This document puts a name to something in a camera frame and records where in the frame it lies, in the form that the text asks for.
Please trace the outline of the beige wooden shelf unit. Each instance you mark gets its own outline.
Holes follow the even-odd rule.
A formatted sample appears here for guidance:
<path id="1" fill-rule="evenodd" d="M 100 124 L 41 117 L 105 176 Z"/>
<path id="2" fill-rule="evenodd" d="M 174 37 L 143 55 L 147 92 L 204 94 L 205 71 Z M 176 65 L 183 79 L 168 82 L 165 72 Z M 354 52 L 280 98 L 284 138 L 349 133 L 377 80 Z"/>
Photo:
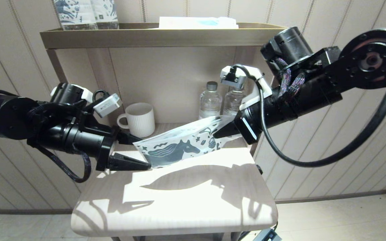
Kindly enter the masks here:
<path id="1" fill-rule="evenodd" d="M 252 63 L 257 46 L 44 49 L 60 82 L 83 83 L 77 50 L 89 56 L 96 85 L 124 105 L 153 105 L 163 124 L 194 122 L 199 91 L 236 61 Z M 72 230 L 87 237 L 182 235 L 265 229 L 278 220 L 274 199 L 247 147 L 223 148 L 150 171 L 92 174 L 71 216 Z"/>

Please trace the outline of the clear water bottle dotted label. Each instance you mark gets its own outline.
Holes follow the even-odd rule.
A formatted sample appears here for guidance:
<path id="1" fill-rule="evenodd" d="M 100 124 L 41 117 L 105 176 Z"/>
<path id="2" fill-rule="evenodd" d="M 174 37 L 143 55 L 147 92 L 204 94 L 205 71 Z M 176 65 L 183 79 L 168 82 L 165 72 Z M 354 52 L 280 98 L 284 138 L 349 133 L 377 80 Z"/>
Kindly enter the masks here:
<path id="1" fill-rule="evenodd" d="M 217 89 L 218 83 L 216 81 L 207 82 L 206 90 L 200 95 L 199 119 L 220 115 L 222 96 Z"/>

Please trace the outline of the small blue printed white pouch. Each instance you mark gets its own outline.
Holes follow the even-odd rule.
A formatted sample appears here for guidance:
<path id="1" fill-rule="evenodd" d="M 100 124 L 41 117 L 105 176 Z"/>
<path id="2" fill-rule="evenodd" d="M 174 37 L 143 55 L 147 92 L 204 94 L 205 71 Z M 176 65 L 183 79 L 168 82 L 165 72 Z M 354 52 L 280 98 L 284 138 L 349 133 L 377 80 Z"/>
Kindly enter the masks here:
<path id="1" fill-rule="evenodd" d="M 119 29 L 115 0 L 90 0 L 98 29 Z"/>

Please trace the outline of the large blue printed white pouch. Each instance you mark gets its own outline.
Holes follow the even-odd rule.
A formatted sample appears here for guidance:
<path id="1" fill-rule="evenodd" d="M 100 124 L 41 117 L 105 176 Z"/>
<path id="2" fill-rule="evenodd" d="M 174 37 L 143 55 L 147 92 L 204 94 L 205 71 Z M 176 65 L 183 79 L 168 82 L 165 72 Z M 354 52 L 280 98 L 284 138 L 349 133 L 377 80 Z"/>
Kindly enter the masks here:
<path id="1" fill-rule="evenodd" d="M 53 0 L 62 29 L 98 29 L 91 0 Z"/>

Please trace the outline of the clear water bottle plain label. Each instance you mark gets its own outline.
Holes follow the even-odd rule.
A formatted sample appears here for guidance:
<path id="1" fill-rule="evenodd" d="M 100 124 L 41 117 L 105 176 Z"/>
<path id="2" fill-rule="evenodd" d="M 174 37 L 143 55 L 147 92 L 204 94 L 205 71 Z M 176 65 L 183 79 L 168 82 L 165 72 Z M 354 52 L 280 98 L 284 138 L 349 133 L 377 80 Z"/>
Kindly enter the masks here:
<path id="1" fill-rule="evenodd" d="M 245 90 L 242 88 L 231 87 L 224 97 L 223 115 L 236 116 L 242 100 L 245 97 Z"/>

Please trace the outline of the white ribbed mug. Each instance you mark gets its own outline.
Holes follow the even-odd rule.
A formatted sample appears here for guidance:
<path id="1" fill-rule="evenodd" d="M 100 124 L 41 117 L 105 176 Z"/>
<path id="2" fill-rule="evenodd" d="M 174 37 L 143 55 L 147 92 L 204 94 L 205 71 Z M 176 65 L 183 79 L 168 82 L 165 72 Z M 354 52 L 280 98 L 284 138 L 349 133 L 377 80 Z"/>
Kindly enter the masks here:
<path id="1" fill-rule="evenodd" d="M 154 108 L 148 103 L 134 103 L 117 117 L 117 124 L 128 129 L 130 134 L 138 138 L 150 136 L 155 131 Z"/>

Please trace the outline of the grey robot base chassis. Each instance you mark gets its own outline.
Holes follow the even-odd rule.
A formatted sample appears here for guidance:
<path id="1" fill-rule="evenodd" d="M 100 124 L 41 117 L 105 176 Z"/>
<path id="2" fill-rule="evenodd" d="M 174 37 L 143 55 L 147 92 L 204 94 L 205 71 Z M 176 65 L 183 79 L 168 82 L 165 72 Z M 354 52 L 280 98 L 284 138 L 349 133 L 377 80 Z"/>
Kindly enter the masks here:
<path id="1" fill-rule="evenodd" d="M 252 241 L 282 241 L 282 238 L 274 229 L 268 228 L 261 230 Z"/>

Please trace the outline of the flat white blue packet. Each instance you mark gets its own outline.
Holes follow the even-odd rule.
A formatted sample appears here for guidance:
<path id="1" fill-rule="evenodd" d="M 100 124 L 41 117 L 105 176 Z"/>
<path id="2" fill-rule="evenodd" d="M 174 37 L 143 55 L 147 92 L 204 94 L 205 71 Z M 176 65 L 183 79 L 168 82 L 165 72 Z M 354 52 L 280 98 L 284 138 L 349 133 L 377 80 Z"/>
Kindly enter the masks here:
<path id="1" fill-rule="evenodd" d="M 239 29 L 233 18 L 160 17 L 156 29 Z"/>

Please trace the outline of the white zip pouch blue horse print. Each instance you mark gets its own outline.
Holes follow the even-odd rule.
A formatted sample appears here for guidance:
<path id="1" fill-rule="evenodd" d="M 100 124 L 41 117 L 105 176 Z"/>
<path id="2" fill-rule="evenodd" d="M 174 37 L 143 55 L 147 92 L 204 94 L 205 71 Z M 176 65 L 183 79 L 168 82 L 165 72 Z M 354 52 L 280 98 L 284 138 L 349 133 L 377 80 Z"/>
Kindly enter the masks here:
<path id="1" fill-rule="evenodd" d="M 234 116 L 219 115 L 199 119 L 165 133 L 134 142 L 152 168 L 161 168 L 188 158 L 199 157 L 220 150 L 227 142 L 241 134 L 215 138 L 213 135 L 230 123 Z"/>

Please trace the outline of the brown shelf tray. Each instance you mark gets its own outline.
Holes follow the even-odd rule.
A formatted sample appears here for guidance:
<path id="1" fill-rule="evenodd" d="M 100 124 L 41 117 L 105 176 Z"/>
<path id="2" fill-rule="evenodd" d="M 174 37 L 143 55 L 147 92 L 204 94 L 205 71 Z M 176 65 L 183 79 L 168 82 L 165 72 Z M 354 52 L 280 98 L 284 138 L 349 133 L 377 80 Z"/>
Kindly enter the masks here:
<path id="1" fill-rule="evenodd" d="M 261 46 L 283 31 L 268 23 L 238 23 L 237 29 L 159 29 L 158 23 L 120 23 L 119 29 L 41 32 L 46 49 Z"/>

